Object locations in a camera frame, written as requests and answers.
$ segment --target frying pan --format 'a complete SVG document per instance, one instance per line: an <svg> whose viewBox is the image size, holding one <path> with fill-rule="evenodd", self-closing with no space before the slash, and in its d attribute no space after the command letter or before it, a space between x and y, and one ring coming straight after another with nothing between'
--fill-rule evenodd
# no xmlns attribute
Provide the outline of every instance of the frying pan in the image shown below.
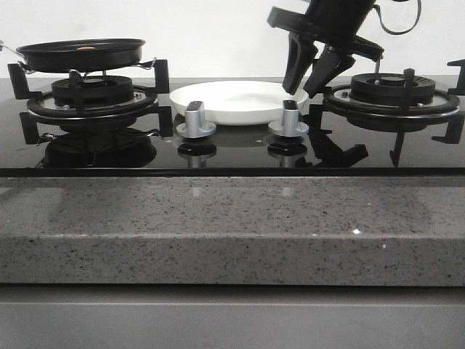
<svg viewBox="0 0 465 349"><path fill-rule="evenodd" d="M143 44L139 39L56 41L18 47L17 52L32 71L67 73L74 69L86 73L137 64Z"/></svg>

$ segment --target stove knob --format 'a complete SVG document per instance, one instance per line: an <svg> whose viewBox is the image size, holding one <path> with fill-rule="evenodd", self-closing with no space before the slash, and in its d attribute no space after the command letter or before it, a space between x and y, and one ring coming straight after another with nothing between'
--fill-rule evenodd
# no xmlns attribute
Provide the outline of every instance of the stove knob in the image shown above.
<svg viewBox="0 0 465 349"><path fill-rule="evenodd" d="M217 126L205 119L205 108L203 102L191 102L185 112L185 124L180 124L176 130L183 138L196 139L212 135Z"/></svg>
<svg viewBox="0 0 465 349"><path fill-rule="evenodd" d="M271 133L282 137L299 137L308 134L309 127L303 122L299 122L299 108L294 100L283 102L284 112L281 120L268 124Z"/></svg>

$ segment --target white plate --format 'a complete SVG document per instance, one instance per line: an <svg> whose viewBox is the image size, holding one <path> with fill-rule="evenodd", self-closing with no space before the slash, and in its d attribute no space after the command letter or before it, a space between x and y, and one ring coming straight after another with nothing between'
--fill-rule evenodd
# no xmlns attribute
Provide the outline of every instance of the white plate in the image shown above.
<svg viewBox="0 0 465 349"><path fill-rule="evenodd" d="M279 120L283 101L295 100L300 109L308 94L299 89L292 96L280 84L263 81L215 81L195 84L173 91L169 98L176 111L184 115L190 102L200 100L205 117L218 125L260 125Z"/></svg>

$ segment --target granite countertop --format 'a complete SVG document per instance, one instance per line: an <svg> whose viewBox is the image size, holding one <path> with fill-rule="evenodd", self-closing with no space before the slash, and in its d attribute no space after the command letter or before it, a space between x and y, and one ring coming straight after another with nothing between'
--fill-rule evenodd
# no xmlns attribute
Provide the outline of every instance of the granite countertop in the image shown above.
<svg viewBox="0 0 465 349"><path fill-rule="evenodd" d="M0 283L465 286L464 206L464 176L3 177Z"/></svg>

